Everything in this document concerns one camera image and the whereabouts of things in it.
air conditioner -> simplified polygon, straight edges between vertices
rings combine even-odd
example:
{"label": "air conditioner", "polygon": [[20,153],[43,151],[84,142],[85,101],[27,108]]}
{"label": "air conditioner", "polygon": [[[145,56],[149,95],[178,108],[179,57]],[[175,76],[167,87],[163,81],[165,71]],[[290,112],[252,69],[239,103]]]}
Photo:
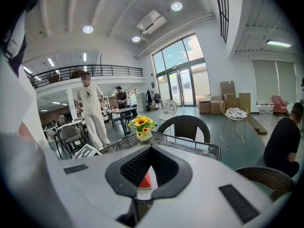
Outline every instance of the air conditioner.
{"label": "air conditioner", "polygon": [[155,10],[147,14],[142,21],[137,25],[137,28],[142,30],[142,33],[152,34],[160,26],[165,24],[167,20]]}

red object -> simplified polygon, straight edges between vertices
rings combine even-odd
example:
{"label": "red object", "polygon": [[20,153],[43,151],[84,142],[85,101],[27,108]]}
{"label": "red object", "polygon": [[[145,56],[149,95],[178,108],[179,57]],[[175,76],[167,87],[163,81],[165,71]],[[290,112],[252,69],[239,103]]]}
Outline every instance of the red object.
{"label": "red object", "polygon": [[274,112],[285,113],[288,103],[283,101],[278,95],[272,96],[272,102],[275,104]]}
{"label": "red object", "polygon": [[143,181],[139,185],[138,189],[152,189],[151,178],[148,173],[143,178]]}

window blind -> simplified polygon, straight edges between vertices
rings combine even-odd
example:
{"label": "window blind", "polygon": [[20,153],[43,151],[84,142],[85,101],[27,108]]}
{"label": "window blind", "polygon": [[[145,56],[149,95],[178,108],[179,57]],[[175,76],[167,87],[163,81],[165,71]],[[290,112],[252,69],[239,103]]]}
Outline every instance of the window blind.
{"label": "window blind", "polygon": [[296,102],[296,77],[294,63],[275,61],[279,74],[280,96],[289,103]]}
{"label": "window blind", "polygon": [[252,60],[256,77],[256,101],[271,102],[273,95],[279,95],[276,64],[274,60]]}

pink chair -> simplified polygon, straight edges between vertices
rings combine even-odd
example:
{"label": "pink chair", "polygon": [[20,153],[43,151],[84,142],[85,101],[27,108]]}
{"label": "pink chair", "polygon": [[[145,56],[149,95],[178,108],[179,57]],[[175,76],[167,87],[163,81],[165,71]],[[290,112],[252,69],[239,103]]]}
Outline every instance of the pink chair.
{"label": "pink chair", "polygon": [[275,104],[274,112],[285,113],[288,103],[283,101],[278,95],[272,96],[272,102]]}

man in black shirt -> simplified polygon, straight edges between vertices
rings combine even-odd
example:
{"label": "man in black shirt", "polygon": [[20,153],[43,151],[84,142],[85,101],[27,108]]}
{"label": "man in black shirt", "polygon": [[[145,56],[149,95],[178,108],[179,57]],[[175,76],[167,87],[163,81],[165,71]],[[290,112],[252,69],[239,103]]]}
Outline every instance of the man in black shirt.
{"label": "man in black shirt", "polygon": [[280,170],[290,177],[299,171],[295,156],[300,142],[297,124],[303,116],[303,106],[295,103],[289,118],[281,119],[275,126],[264,152],[266,166]]}
{"label": "man in black shirt", "polygon": [[120,86],[117,86],[116,89],[116,101],[118,103],[118,109],[125,108],[127,106],[128,101],[127,94],[125,93],[125,91],[122,90]]}

